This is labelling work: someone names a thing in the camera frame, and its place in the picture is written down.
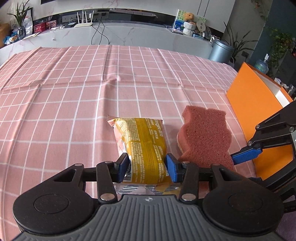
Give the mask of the climbing green plant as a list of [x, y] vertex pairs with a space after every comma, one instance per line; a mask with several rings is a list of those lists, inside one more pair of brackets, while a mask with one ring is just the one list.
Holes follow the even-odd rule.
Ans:
[[293, 46], [293, 37], [290, 33], [282, 32], [279, 29], [270, 28], [271, 49], [269, 57], [268, 76], [274, 78], [280, 67], [280, 60]]

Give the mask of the red box on console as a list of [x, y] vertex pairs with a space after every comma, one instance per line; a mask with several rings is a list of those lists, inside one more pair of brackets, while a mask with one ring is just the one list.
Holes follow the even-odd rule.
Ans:
[[44, 32], [45, 30], [50, 30], [52, 28], [55, 28], [56, 26], [57, 26], [56, 20], [48, 21], [45, 23], [39, 23], [34, 25], [34, 33]]

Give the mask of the white wifi router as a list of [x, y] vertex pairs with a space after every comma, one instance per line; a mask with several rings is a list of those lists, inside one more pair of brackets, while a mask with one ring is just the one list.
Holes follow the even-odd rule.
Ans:
[[74, 25], [74, 28], [91, 27], [93, 25], [93, 16], [94, 11], [90, 13], [81, 11], [81, 18], [79, 18], [77, 13], [77, 23]]

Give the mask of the colourful picture board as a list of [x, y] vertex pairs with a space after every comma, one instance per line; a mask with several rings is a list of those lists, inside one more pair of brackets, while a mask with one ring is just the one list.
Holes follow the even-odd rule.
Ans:
[[[189, 12], [189, 11], [184, 11], [184, 10], [178, 9], [177, 15], [176, 15], [174, 23], [173, 23], [173, 29], [183, 31], [184, 13], [185, 12]], [[199, 16], [199, 15], [194, 15], [194, 22], [196, 23], [196, 29], [198, 31], [203, 32], [205, 30], [206, 21], [207, 21], [207, 19], [205, 17]]]

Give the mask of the potted green plant left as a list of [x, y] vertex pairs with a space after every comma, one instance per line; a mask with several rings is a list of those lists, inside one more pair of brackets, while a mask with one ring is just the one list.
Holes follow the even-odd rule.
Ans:
[[26, 29], [23, 26], [23, 22], [27, 16], [28, 11], [31, 9], [31, 7], [28, 5], [29, 0], [26, 2], [22, 2], [21, 4], [17, 3], [16, 5], [16, 11], [14, 14], [8, 13], [8, 15], [14, 16], [17, 24], [18, 24], [18, 39], [22, 40], [26, 36]]

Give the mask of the orange storage box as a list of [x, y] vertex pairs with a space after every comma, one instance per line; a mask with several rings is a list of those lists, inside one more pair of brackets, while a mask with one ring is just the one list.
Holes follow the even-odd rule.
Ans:
[[[246, 63], [242, 64], [226, 96], [246, 141], [254, 136], [256, 125], [292, 102], [283, 87]], [[253, 159], [257, 177], [265, 180], [293, 160], [288, 155], [277, 161], [273, 153], [279, 151], [265, 150]]]

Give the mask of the teddy bear figure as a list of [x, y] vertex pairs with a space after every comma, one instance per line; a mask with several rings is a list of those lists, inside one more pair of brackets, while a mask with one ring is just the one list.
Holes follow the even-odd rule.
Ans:
[[194, 14], [185, 12], [184, 13], [184, 23], [183, 23], [183, 34], [186, 36], [192, 36], [195, 29], [196, 23], [194, 22]]

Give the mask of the tall leafy plant right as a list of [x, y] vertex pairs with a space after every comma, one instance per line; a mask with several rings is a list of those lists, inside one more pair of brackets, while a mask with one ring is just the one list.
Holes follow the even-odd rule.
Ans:
[[238, 38], [238, 33], [234, 33], [234, 31], [231, 28], [230, 24], [226, 24], [224, 22], [226, 33], [229, 37], [229, 40], [226, 40], [226, 43], [233, 48], [233, 53], [230, 57], [229, 63], [232, 67], [235, 66], [236, 63], [236, 57], [239, 53], [242, 53], [243, 51], [254, 51], [254, 48], [246, 47], [245, 45], [248, 43], [257, 43], [258, 40], [247, 40], [246, 37], [251, 33], [251, 30], [249, 30], [246, 34], [244, 34], [240, 39]]

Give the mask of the grey metal trash bin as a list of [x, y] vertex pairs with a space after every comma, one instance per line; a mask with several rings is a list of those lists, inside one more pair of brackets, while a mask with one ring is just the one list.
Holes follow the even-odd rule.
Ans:
[[228, 64], [233, 53], [234, 48], [231, 45], [216, 39], [212, 43], [212, 50], [209, 55], [209, 60]]

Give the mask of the brown sponge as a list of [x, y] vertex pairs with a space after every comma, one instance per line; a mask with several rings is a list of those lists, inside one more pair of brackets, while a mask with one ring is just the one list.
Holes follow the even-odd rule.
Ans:
[[227, 128], [226, 112], [199, 106], [185, 107], [184, 124], [177, 134], [181, 151], [179, 162], [188, 161], [202, 168], [221, 164], [233, 170], [234, 164], [228, 152], [232, 135]]

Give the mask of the yellow snack packet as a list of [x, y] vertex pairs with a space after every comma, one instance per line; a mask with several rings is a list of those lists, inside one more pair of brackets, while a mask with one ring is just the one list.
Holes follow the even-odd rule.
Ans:
[[165, 166], [167, 152], [163, 121], [153, 118], [108, 116], [113, 127], [118, 153], [126, 153], [128, 168], [123, 183], [158, 195], [179, 194], [180, 185], [171, 181]]

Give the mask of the pink checkered tablecloth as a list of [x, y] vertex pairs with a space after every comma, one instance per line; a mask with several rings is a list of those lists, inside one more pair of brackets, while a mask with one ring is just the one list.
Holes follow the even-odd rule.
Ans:
[[228, 65], [161, 49], [116, 45], [37, 48], [1, 66], [1, 240], [19, 233], [13, 202], [75, 163], [116, 160], [108, 116], [160, 119], [168, 151], [191, 104], [226, 112], [229, 152], [246, 140], [226, 91]]

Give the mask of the blue water jug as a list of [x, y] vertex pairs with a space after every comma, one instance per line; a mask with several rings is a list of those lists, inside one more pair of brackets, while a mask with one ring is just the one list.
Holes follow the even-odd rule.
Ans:
[[254, 68], [262, 72], [263, 74], [266, 74], [269, 70], [268, 68], [268, 60], [269, 60], [269, 54], [267, 53], [262, 60], [257, 60]]

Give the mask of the white marble tv console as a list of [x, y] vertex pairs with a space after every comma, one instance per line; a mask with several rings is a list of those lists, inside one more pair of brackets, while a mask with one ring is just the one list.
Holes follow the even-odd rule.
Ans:
[[47, 30], [36, 37], [5, 46], [1, 48], [1, 64], [14, 54], [39, 47], [65, 48], [99, 44], [168, 50], [200, 57], [206, 62], [212, 50], [208, 41], [175, 34], [165, 27], [106, 22], [93, 27]]

